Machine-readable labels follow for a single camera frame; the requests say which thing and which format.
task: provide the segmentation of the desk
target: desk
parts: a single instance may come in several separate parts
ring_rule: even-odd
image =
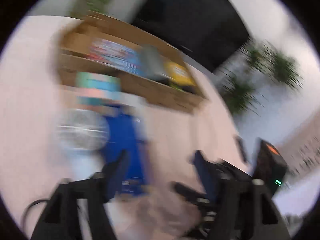
[[[66,93],[55,72],[56,42],[59,30],[78,23],[78,19],[68,17],[26,17],[1,57],[0,191],[18,225],[29,203],[48,198],[62,178],[74,178],[68,160],[52,138],[57,118],[65,108]],[[195,149],[203,150],[210,161],[223,158],[246,169],[234,141],[237,131],[222,99],[204,74],[193,67],[191,71],[209,99],[194,115],[146,106],[157,201],[179,216],[184,209],[168,182],[183,182],[202,191],[188,162]],[[40,204],[32,210],[27,235],[31,235],[43,207]],[[132,236],[128,231],[124,235]]]

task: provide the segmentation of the cable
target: cable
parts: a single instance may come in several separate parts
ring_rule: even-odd
[[[30,211],[30,209],[35,206],[35,205],[38,205],[42,202],[48,202],[49,199],[38,199],[36,201],[33,201],[31,204],[29,204],[27,206],[27,208],[24,210],[23,214],[22,214],[22,219],[21,219],[21,227],[22,227],[22,231],[25,232],[25,227],[26,227],[26,219],[27,219],[27,216],[28,216],[28,213]]]

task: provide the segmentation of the pink table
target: pink table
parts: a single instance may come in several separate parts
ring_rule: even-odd
[[[62,98],[67,93],[59,85],[54,55],[59,30],[78,22],[68,17],[26,17],[1,57],[0,190],[18,225],[29,203],[48,198],[62,178],[74,178],[68,159],[53,139],[57,117],[66,107]],[[181,200],[167,185],[174,180],[202,190],[188,163],[195,149],[203,150],[211,161],[223,158],[247,169],[233,139],[237,131],[222,99],[204,74],[193,67],[191,71],[209,99],[194,115],[146,106],[150,153],[154,173],[158,174],[155,191],[163,208],[178,216],[184,212]],[[41,204],[32,210],[27,223],[29,236],[43,207]],[[117,220],[112,212],[111,217]],[[122,232],[130,238],[128,231],[122,228]]]

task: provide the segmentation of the black monitor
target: black monitor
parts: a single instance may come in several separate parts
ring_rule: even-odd
[[[132,22],[214,71],[249,38],[228,0],[147,0]]]

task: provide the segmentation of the blue package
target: blue package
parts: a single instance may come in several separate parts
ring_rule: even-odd
[[[143,185],[146,185],[146,179],[143,172],[141,152],[143,141],[138,139],[137,132],[134,129],[134,116],[124,114],[121,106],[114,107],[118,112],[116,117],[104,116],[109,124],[110,139],[109,142],[101,149],[102,156],[106,163],[114,162],[123,149],[128,151],[130,164],[122,182],[121,193],[131,194],[134,196],[145,193]]]

